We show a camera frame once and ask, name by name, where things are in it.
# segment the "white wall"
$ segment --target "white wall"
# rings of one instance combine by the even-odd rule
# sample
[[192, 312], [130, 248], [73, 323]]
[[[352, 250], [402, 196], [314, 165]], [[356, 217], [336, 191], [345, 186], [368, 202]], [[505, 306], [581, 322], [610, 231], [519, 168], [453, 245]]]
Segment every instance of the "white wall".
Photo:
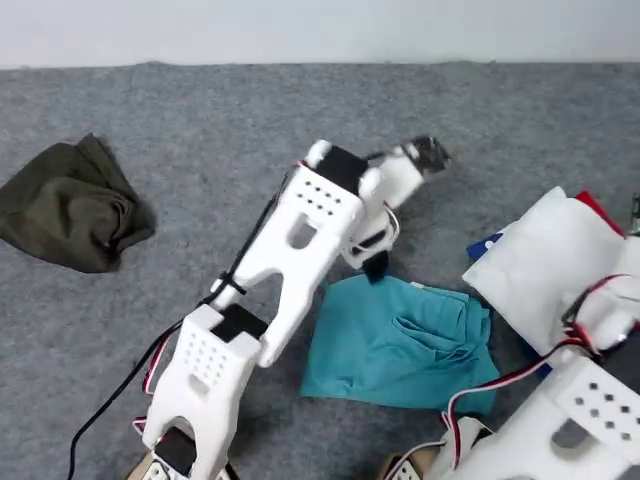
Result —
[[640, 0], [0, 0], [0, 68], [640, 60]]

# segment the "blue cloth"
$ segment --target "blue cloth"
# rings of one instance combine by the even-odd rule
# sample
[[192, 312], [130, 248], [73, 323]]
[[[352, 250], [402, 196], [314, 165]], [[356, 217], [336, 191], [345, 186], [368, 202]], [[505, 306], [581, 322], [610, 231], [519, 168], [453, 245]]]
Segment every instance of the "blue cloth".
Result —
[[[464, 293], [364, 275], [331, 285], [316, 322], [304, 396], [446, 410], [459, 390], [494, 380], [489, 311]], [[488, 413], [492, 392], [459, 412]]]
[[482, 255], [489, 251], [489, 248], [493, 246], [500, 238], [502, 233], [494, 233], [493, 235], [481, 240], [477, 243], [471, 244], [467, 247], [467, 255], [474, 262], [477, 261]]

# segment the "robotic arm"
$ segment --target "robotic arm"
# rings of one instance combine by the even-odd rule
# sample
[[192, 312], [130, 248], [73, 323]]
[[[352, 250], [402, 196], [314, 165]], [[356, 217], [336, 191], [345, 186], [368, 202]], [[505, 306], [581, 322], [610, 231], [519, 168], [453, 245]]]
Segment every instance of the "robotic arm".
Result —
[[[145, 480], [210, 480], [223, 472], [254, 366], [278, 359], [338, 255], [365, 271], [386, 255], [399, 233], [392, 209], [448, 162], [433, 138], [397, 147], [379, 167], [324, 140], [312, 146], [232, 278], [214, 283], [212, 306], [184, 319], [148, 411], [143, 442], [154, 462]], [[296, 248], [292, 240], [305, 225], [315, 233]], [[236, 301], [276, 272], [282, 291], [267, 325]]]

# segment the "black wire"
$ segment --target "black wire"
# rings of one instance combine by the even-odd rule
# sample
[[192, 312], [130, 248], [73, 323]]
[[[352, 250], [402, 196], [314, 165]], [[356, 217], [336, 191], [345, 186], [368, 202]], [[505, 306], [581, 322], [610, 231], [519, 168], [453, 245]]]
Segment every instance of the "black wire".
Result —
[[123, 382], [116, 388], [116, 390], [111, 394], [111, 396], [107, 399], [106, 402], [102, 404], [102, 406], [94, 413], [89, 420], [85, 422], [82, 427], [76, 432], [71, 440], [71, 447], [69, 449], [69, 474], [67, 475], [67, 480], [71, 480], [76, 471], [76, 447], [78, 445], [78, 441], [80, 437], [93, 425], [93, 423], [100, 418], [100, 416], [107, 411], [107, 409], [111, 406], [111, 404], [124, 392], [125, 388], [129, 386], [131, 381], [138, 374], [140, 369], [144, 367], [144, 364], [147, 362], [149, 357], [153, 354], [153, 352], [158, 348], [162, 342], [164, 342], [167, 338], [171, 336], [176, 330], [180, 328], [182, 325], [182, 319], [178, 320], [176, 323], [167, 328], [164, 332], [162, 332], [158, 338], [156, 338], [153, 343], [149, 346], [142, 358], [138, 360], [138, 363], [135, 364], [129, 375], [123, 380]]
[[[279, 197], [279, 194], [282, 191], [282, 189], [283, 189], [283, 187], [285, 185], [285, 182], [287, 181], [287, 177], [288, 177], [288, 174], [285, 176], [284, 180], [282, 181], [282, 184], [280, 186], [280, 190], [278, 191], [278, 194], [276, 194], [273, 197], [271, 197], [271, 199], [267, 202], [265, 208], [262, 210], [262, 213], [260, 214], [260, 217], [258, 218], [258, 221], [256, 222], [255, 226], [251, 230], [251, 233], [249, 234], [249, 236], [245, 240], [244, 244], [242, 245], [242, 247], [238, 251], [238, 254], [236, 255], [235, 260], [233, 261], [233, 264], [231, 265], [231, 268], [229, 268], [229, 271], [227, 272], [227, 275], [225, 275], [222, 278], [222, 280], [220, 281], [220, 284], [218, 285], [218, 287], [210, 295], [207, 295], [206, 297], [204, 297], [202, 300], [200, 300], [198, 302], [198, 304], [196, 305], [196, 308], [200, 307], [202, 305], [205, 305], [205, 304], [206, 305], [211, 304], [211, 302], [213, 302], [216, 298], [218, 298], [218, 295], [220, 295], [222, 293], [222, 290], [224, 290], [224, 288], [229, 284], [229, 279], [233, 279], [233, 275], [235, 274], [236, 270], [238, 269], [238, 266], [240, 265], [240, 262], [242, 261], [242, 258], [247, 253], [247, 250], [249, 250], [249, 247], [251, 247], [251, 244], [253, 243], [253, 241], [258, 236], [258, 233], [260, 233], [260, 229], [262, 228], [262, 225], [264, 224], [264, 222], [265, 222], [265, 220], [267, 218], [267, 215], [269, 214], [269, 211], [271, 210], [273, 205], [276, 203], [276, 200]], [[76, 447], [77, 447], [78, 442], [80, 441], [80, 438], [82, 437], [82, 435], [84, 435], [84, 433], [91, 427], [91, 425], [93, 425], [93, 423], [98, 418], [100, 418], [100, 416], [104, 412], [107, 411], [107, 409], [122, 394], [122, 392], [124, 392], [124, 390], [129, 386], [129, 384], [135, 378], [135, 376], [138, 374], [138, 372], [142, 369], [142, 367], [144, 367], [145, 363], [147, 362], [149, 357], [153, 354], [153, 352], [167, 338], [169, 338], [173, 333], [175, 333], [176, 331], [178, 331], [180, 329], [180, 327], [182, 326], [182, 322], [183, 321], [184, 321], [184, 318], [181, 318], [180, 320], [175, 322], [173, 325], [171, 325], [169, 328], [167, 328], [164, 332], [162, 332], [151, 343], [151, 345], [149, 346], [147, 351], [144, 353], [144, 355], [142, 355], [140, 360], [138, 360], [138, 363], [135, 364], [133, 369], [129, 372], [129, 374], [122, 381], [122, 383], [118, 386], [118, 388], [116, 388], [116, 390], [102, 404], [102, 406], [96, 411], [96, 413], [94, 413], [91, 416], [91, 418], [89, 418], [89, 420], [87, 420], [85, 422], [85, 424], [82, 425], [82, 427], [80, 427], [80, 429], [73, 436], [73, 439], [71, 440], [71, 446], [69, 448], [69, 474], [67, 475], [67, 480], [72, 480], [73, 479], [73, 475], [75, 474], [75, 470], [76, 470]]]

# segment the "gray carpet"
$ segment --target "gray carpet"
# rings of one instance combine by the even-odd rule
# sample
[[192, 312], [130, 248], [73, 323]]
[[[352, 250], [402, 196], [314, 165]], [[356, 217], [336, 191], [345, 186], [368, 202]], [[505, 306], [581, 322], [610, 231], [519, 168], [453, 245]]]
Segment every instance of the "gray carpet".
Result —
[[[317, 138], [356, 153], [436, 135], [451, 171], [399, 212], [393, 272], [464, 288], [465, 247], [555, 185], [591, 190], [627, 225], [640, 187], [640, 65], [219, 66], [0, 72], [0, 182], [60, 140], [106, 138], [152, 206], [156, 235], [114, 274], [85, 275], [0, 244], [0, 468], [66, 478], [73, 432], [150, 340], [227, 267], [288, 165]], [[350, 275], [341, 262], [331, 279]], [[275, 310], [275, 283], [251, 296]], [[245, 480], [373, 478], [384, 457], [442, 434], [431, 411], [299, 398], [313, 314], [256, 371], [233, 460]], [[494, 321], [502, 371], [523, 365]], [[498, 396], [499, 426], [535, 386]], [[78, 450], [78, 479], [122, 478], [143, 452], [136, 382]]]

